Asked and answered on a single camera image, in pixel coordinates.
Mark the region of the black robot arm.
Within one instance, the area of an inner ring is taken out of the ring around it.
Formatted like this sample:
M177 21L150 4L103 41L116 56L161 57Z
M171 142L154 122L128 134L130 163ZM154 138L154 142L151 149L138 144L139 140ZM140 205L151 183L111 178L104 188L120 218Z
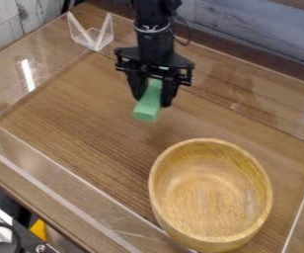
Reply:
M148 80L161 81L161 105L167 108L181 85L193 84L194 62L174 48L173 20L181 0L131 0L138 45L116 47L115 68L126 73L132 96L140 100Z

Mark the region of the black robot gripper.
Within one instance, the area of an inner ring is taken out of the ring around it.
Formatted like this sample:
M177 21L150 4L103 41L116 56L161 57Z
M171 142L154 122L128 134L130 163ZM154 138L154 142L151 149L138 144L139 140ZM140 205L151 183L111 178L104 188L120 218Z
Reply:
M127 75L132 96L140 100L147 87L147 75L162 77L161 105L167 108L177 96L179 85L190 86L193 82L194 62L174 50L171 29L148 33L138 31L138 45L116 47L115 68Z

